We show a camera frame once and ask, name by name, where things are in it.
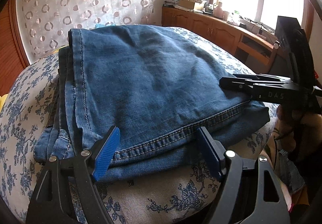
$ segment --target cabinet door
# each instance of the cabinet door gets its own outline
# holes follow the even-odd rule
[[[214,21],[210,31],[210,41],[229,52],[231,55],[236,53],[240,36],[241,32],[239,30],[218,21]]]
[[[199,36],[209,39],[212,19],[197,14],[192,14],[190,30]]]
[[[175,9],[162,7],[162,26],[173,27],[175,26]]]
[[[176,22],[175,24],[176,27],[189,29],[190,14],[182,10],[177,11],[175,14],[175,22]]]

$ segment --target bed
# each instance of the bed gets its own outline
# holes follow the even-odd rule
[[[210,53],[229,73],[253,74],[240,61],[206,39],[183,28],[171,27]],[[27,67],[12,86],[0,113],[0,196],[11,212],[25,222],[41,165],[33,159],[37,140],[52,123],[56,109],[58,53]],[[269,107],[270,122],[230,147],[240,156],[256,158],[276,122],[276,104]],[[99,186],[99,193],[114,223],[173,223],[207,206],[220,184],[203,161],[133,180]],[[86,223],[73,179],[70,190],[78,220]]]

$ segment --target folded blue jeans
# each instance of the folded blue jeans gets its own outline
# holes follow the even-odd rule
[[[41,137],[37,161],[90,149],[116,125],[120,144],[102,181],[131,179],[200,161],[200,126],[227,147],[269,121],[263,103],[219,87],[232,75],[211,54],[168,28],[71,29],[68,38],[59,52],[58,134]]]

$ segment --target floral bedsheet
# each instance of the floral bedsheet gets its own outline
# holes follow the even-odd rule
[[[206,39],[183,28],[171,29],[212,54],[229,73],[253,74],[244,64]],[[41,165],[33,159],[34,146],[54,119],[58,67],[57,53],[27,67],[12,86],[0,113],[0,196],[21,222],[25,222],[41,171]],[[274,129],[277,105],[265,105],[269,107],[270,122],[230,147],[242,157],[256,158]],[[193,166],[98,188],[114,223],[167,224],[204,208],[216,196],[219,185],[201,161]],[[78,220],[86,223],[72,180],[70,190]]]

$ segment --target denim fabric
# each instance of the denim fabric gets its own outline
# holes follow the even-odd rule
[[[70,47],[59,54],[60,81],[66,78],[59,118],[66,123],[51,154],[78,154],[118,126],[106,182],[200,161],[200,126],[229,146],[269,121],[262,103],[219,87],[221,77],[232,75],[211,54],[168,28],[72,29],[68,37]]]

